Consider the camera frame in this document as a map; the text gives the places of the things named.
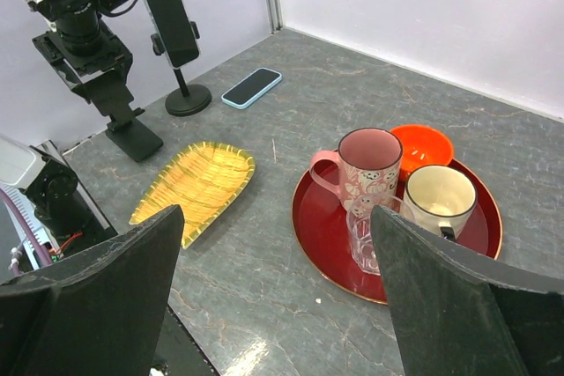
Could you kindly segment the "black phone teal case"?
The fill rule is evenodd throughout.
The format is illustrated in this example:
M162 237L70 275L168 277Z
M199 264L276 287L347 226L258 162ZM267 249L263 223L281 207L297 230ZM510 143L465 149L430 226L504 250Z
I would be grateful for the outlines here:
M145 0L171 66L179 69L199 55L197 35L182 0Z

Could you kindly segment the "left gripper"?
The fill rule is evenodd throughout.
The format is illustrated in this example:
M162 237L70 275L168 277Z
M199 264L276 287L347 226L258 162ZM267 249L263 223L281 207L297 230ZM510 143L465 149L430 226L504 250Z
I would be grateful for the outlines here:
M51 31L32 38L32 43L56 75L87 103L93 101L92 94L85 88L81 77L116 70L126 82L133 64L132 53L111 30L101 30L93 44L93 52L86 54L72 53L64 46L60 34Z

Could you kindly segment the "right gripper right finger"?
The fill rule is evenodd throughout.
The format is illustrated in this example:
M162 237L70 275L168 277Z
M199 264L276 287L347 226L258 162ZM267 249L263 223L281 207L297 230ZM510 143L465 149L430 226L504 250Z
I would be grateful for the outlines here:
M561 375L563 282L375 206L371 236L407 375Z

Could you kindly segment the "black folding phone stand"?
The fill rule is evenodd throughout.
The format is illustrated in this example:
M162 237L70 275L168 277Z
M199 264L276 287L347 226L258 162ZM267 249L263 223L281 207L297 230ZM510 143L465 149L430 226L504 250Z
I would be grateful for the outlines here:
M133 96L117 75L101 75L85 88L100 114L110 119L106 136L131 159L142 162L163 146L163 140L137 118L144 109L130 107Z

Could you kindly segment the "blue case phone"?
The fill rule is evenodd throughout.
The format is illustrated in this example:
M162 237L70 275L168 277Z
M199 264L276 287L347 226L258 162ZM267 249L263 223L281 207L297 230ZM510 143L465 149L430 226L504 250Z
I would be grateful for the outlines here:
M222 94L223 103L238 110L250 107L282 81L282 74L268 68L258 68Z

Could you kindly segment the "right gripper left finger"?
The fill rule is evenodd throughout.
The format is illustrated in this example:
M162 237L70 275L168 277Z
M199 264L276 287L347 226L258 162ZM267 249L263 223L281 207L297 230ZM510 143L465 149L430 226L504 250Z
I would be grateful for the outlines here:
M3 375L147 375L184 218L169 206L119 234L1 285Z

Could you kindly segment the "black round base phone stand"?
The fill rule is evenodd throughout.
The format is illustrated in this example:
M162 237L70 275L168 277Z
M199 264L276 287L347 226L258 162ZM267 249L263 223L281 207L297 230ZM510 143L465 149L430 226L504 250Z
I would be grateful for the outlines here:
M200 38L197 23L189 21L193 38ZM158 33L151 35L152 50L156 56L164 55L167 51ZM203 111L212 102L210 90L200 84L187 85L181 69L173 68L174 76L179 85L178 89L170 92L165 100L165 109L172 116L189 116Z

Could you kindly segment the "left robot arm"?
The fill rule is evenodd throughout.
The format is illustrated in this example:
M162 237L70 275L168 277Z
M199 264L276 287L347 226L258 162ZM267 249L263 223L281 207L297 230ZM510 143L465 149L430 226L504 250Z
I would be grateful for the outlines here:
M138 0L29 0L32 11L54 29L33 44L67 87L108 117L108 130L123 136L144 111L132 109L127 76L131 52L103 22L120 16L118 7ZM34 205L36 217L58 240L75 233L83 242L101 242L108 230L78 194L77 175L61 161L9 137L1 138L1 181Z

